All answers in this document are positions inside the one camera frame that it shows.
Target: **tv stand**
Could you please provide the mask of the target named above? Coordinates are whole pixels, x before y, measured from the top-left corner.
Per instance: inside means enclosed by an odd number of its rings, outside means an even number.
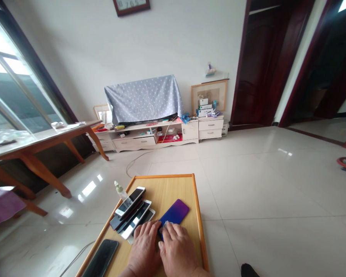
[[[139,149],[156,149],[163,148],[171,145],[183,145],[188,143],[199,143],[203,139],[217,138],[221,139],[223,129],[223,115],[217,118],[213,117],[201,117],[199,119],[190,120],[187,124],[174,121],[158,122],[156,125],[147,126],[149,123],[142,123],[128,126],[121,130],[109,130],[105,132],[96,132],[104,151],[115,151],[117,153],[124,150],[139,150]],[[157,136],[158,127],[162,128],[163,138],[166,133],[165,140],[161,143],[161,136]],[[167,129],[174,128],[172,133],[167,132]],[[156,129],[154,134],[149,135],[147,131]],[[168,139],[170,135],[176,135],[178,130],[181,130],[179,135],[180,141],[171,141]],[[120,138],[118,133],[130,131],[130,134],[124,138]],[[89,137],[94,145],[96,151],[98,151],[94,141]]]

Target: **smartphone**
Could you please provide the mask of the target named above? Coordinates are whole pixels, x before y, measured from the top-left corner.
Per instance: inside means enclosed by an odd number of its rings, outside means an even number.
[[[95,256],[92,258],[82,277],[103,277],[113,259],[119,243],[115,240],[105,239]]]
[[[166,222],[169,221],[175,224],[181,224],[182,220],[186,217],[190,208],[182,202],[181,199],[177,199],[176,202],[167,210],[167,212],[159,219],[161,221],[161,227],[159,229],[159,234],[161,240],[163,239],[162,228],[165,226]]]
[[[128,226],[130,224],[130,221],[136,217],[137,213],[140,211],[140,209],[144,206],[145,202],[141,201],[141,203],[137,206],[136,210],[132,212],[129,216],[127,216],[125,219],[123,219],[123,223],[118,227],[116,232],[120,234],[124,227]]]
[[[113,230],[118,229],[126,220],[128,220],[129,216],[132,216],[136,211],[138,211],[138,209],[140,208],[139,206],[143,204],[142,200],[143,200],[143,197],[140,196],[140,198],[137,199],[134,202],[134,204],[131,206],[129,215],[125,216],[124,218],[114,216],[112,220],[109,222],[111,228]]]
[[[121,218],[126,215],[128,210],[131,208],[133,203],[145,193],[146,189],[144,187],[137,187],[134,192],[117,208],[115,214]]]
[[[137,224],[136,228],[146,222],[149,222],[155,215],[155,210],[153,210],[152,208],[149,208],[149,210],[147,211],[147,213],[145,213],[145,215],[143,216],[143,218],[140,220],[140,222]],[[128,242],[130,244],[133,244],[133,236],[135,234],[135,230],[133,230],[133,232],[131,233],[131,235],[128,237]]]
[[[144,202],[144,205],[140,208],[136,216],[131,218],[128,224],[126,224],[126,226],[120,232],[120,235],[122,236],[122,238],[128,239],[128,237],[131,235],[133,230],[137,227],[140,220],[143,218],[143,216],[146,214],[146,212],[150,208],[151,201],[144,200],[143,202]]]

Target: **wall clock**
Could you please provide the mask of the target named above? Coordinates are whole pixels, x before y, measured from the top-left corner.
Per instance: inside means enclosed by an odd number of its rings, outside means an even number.
[[[118,17],[150,9],[149,0],[113,0]]]

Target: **wooden table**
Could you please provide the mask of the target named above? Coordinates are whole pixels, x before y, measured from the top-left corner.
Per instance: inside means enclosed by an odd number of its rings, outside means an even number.
[[[13,144],[1,146],[0,160],[21,159],[34,174],[55,187],[64,197],[71,198],[72,194],[69,189],[67,189],[67,187],[64,186],[63,183],[60,182],[58,178],[56,178],[50,172],[50,170],[48,170],[46,166],[34,156],[34,154],[51,146],[64,142],[72,151],[72,153],[77,157],[77,159],[81,163],[84,163],[85,160],[82,158],[76,147],[71,142],[71,138],[84,133],[88,133],[90,137],[95,141],[100,154],[104,157],[105,160],[109,161],[108,156],[106,156],[103,151],[98,137],[91,129],[91,126],[96,125],[100,122],[101,120],[88,121],[84,125],[80,125],[68,130],[56,131],[54,129],[50,129],[35,133],[25,142],[16,142]],[[36,195],[33,193],[33,191],[8,175],[1,167],[0,181],[7,183],[8,185],[15,186],[17,189],[23,191],[29,199],[36,198]]]
[[[190,211],[182,221],[181,226],[187,228],[188,233],[193,240],[199,265],[202,266],[206,271],[209,271],[195,175],[183,174],[135,176],[130,182],[126,191],[131,193],[137,187],[145,187],[146,193],[144,194],[144,199],[152,201],[151,208],[156,212],[152,220],[160,219],[177,199],[181,199],[190,208]],[[131,245],[116,231],[113,231],[109,225],[109,222],[113,218],[117,207],[115,207],[110,218],[106,222],[103,230],[88,253],[76,277],[82,276],[93,255],[96,253],[96,250],[104,239],[111,239],[119,242],[118,249],[113,257],[106,276],[118,276],[118,274],[121,273],[126,267],[131,251]],[[156,276],[166,276],[163,266],[160,267]]]

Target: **plastic bottle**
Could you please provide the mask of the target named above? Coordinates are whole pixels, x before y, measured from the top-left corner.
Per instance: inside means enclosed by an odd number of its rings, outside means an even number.
[[[125,201],[128,198],[128,194],[126,193],[126,191],[124,190],[124,188],[122,186],[120,186],[118,184],[117,181],[114,181],[114,185],[116,187],[116,192],[118,192],[120,198]]]

